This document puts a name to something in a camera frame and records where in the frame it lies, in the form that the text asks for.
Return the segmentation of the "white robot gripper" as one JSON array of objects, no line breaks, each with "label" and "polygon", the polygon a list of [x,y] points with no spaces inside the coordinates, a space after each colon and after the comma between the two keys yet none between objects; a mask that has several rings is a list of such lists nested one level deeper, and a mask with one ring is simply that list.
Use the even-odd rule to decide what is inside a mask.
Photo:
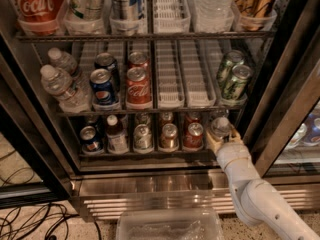
[{"label": "white robot gripper", "polygon": [[251,158],[248,148],[241,144],[241,135],[234,126],[231,126],[230,142],[223,144],[223,140],[216,137],[209,128],[206,129],[206,140],[209,148],[216,154],[217,162],[223,171],[237,160]]}]

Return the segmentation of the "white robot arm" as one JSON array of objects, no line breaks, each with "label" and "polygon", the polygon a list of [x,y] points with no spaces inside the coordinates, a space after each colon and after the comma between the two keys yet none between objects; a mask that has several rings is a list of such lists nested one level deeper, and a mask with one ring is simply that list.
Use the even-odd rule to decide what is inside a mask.
[{"label": "white robot arm", "polygon": [[206,129],[206,139],[228,179],[238,218],[247,226],[266,223],[282,240],[320,240],[281,194],[262,179],[239,133],[232,129],[228,142],[217,141]]}]

